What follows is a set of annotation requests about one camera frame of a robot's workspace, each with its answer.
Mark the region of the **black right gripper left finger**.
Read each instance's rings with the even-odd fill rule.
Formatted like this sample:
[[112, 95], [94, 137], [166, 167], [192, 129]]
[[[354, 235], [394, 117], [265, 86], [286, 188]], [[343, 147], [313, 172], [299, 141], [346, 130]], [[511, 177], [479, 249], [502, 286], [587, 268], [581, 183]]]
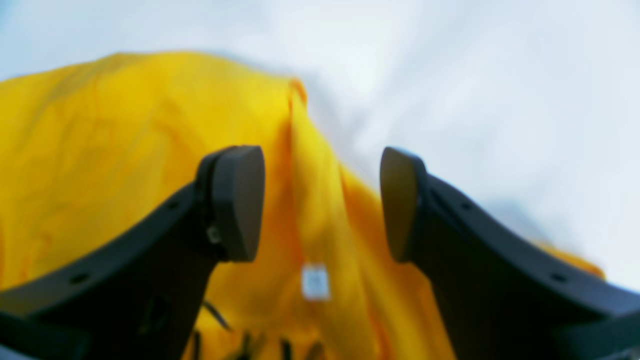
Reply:
[[195, 179], [116, 239], [1, 292], [3, 360], [179, 360], [220, 262], [252, 262], [260, 146], [204, 157]]

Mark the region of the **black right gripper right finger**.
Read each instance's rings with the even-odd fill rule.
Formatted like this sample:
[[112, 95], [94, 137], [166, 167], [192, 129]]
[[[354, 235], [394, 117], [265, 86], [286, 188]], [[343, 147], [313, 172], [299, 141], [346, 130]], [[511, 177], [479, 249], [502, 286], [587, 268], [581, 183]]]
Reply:
[[510, 231], [397, 147], [379, 169], [394, 260], [430, 280], [459, 360], [637, 360], [640, 297]]

